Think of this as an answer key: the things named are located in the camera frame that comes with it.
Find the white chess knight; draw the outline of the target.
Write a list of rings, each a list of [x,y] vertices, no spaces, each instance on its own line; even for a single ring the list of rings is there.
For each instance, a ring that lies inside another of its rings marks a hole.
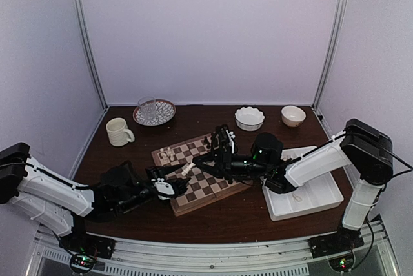
[[[167,164],[167,163],[169,163],[170,162],[170,159],[169,159],[169,157],[167,156],[167,155],[162,155],[161,156],[161,162],[162,162],[162,164]]]

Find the white chess rook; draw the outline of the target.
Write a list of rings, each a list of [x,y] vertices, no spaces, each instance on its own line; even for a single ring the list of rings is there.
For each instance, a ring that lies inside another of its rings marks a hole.
[[[163,148],[160,148],[160,150],[159,150],[159,156],[160,156],[161,159],[163,159],[163,158],[165,157],[165,153],[164,153],[164,149],[163,149]]]

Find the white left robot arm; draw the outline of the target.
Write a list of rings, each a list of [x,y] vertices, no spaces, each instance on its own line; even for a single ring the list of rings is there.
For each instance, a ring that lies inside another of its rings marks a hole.
[[[26,143],[1,150],[1,204],[23,210],[29,218],[66,237],[79,253],[93,246],[85,221],[110,222],[152,199],[175,199],[188,190],[188,178],[166,179],[180,165],[147,169],[140,178],[125,161],[86,185],[67,179],[30,155]]]

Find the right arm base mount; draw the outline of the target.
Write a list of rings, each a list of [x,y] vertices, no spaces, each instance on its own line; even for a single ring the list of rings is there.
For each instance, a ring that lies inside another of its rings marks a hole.
[[[356,270],[365,262],[374,245],[375,235],[368,217],[365,218],[365,223],[370,230],[371,241],[367,252],[361,259],[356,259],[354,254],[357,247],[365,245],[361,230],[353,231],[342,225],[338,226],[334,233],[319,235],[308,240],[312,257],[314,259],[324,256],[332,257],[328,260],[329,266],[341,275]]]

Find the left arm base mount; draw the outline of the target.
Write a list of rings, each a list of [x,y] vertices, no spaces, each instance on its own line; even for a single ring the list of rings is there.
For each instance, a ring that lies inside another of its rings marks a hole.
[[[98,258],[112,258],[116,242],[111,238],[88,234],[84,219],[72,212],[70,216],[73,220],[72,232],[65,236],[54,235],[59,246],[70,255],[70,269],[78,275],[84,275],[92,271]]]

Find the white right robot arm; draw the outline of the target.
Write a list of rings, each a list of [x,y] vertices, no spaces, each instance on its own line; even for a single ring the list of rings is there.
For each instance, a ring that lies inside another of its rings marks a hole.
[[[210,150],[192,159],[196,167],[228,182],[262,179],[272,192],[286,194],[328,172],[352,165],[359,181],[341,218],[342,228],[331,236],[331,246],[346,250],[379,197],[396,174],[389,136],[360,121],[347,121],[345,129],[326,143],[293,159],[281,158],[283,143],[268,132],[256,136],[250,155],[239,155],[234,134],[223,124],[210,138]]]

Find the white chess bishop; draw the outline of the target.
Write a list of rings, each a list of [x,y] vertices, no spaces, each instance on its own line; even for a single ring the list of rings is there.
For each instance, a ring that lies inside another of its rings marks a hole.
[[[182,175],[182,176],[187,176],[188,173],[191,171],[191,169],[192,169],[194,166],[195,166],[194,163],[189,163],[189,164],[187,164],[187,165],[183,168],[183,170],[182,170],[182,172],[181,172],[181,175]]]

